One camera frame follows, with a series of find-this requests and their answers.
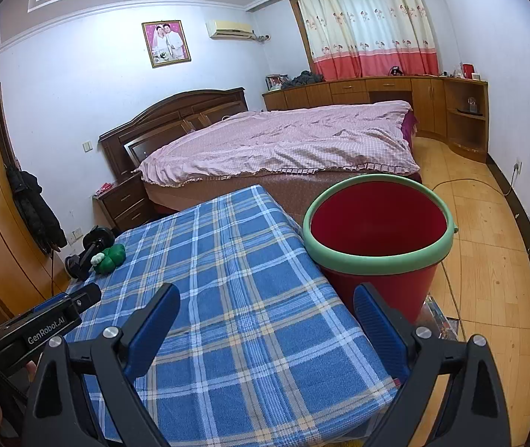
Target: air conditioner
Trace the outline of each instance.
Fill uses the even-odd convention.
[[[248,23],[209,20],[207,22],[207,31],[211,38],[255,39],[255,34],[252,32],[251,25],[248,25]]]

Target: groom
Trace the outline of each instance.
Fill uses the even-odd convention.
[[[183,59],[185,53],[182,50],[183,42],[181,36],[177,32],[172,31],[170,25],[167,23],[164,25],[164,32],[166,33],[166,42],[168,43],[168,48],[172,54],[174,60]]]

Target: floral curtain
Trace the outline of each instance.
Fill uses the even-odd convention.
[[[313,61],[325,80],[438,75],[437,50],[422,0],[298,0]]]

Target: green bucket rim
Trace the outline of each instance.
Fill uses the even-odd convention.
[[[447,221],[447,229],[443,236],[431,245],[425,248],[386,257],[355,256],[338,252],[318,242],[310,230],[311,220],[318,208],[329,197],[337,192],[355,185],[356,183],[382,181],[399,183],[414,188],[426,195],[435,205],[437,205]],[[311,258],[319,265],[334,270],[336,272],[353,274],[353,275],[394,275],[414,270],[424,269],[431,265],[437,264],[447,257],[453,246],[453,235],[457,232],[457,227],[453,222],[451,211],[447,204],[434,191],[414,180],[403,176],[393,174],[363,174],[348,178],[342,182],[333,185],[321,193],[311,204],[304,216],[303,237],[304,246]]]

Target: wooden floor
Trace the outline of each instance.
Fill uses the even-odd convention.
[[[530,263],[515,218],[502,194],[484,184],[498,189],[486,165],[456,155],[439,141],[421,137],[415,138],[414,157],[421,167],[422,181],[431,189],[460,178],[483,182],[445,183],[435,190],[459,227],[445,265],[466,337],[482,334],[495,356],[512,445],[523,445],[530,428]],[[437,268],[431,294],[446,316],[457,318],[442,267]],[[446,382],[447,377],[438,379],[411,446],[424,445]]]

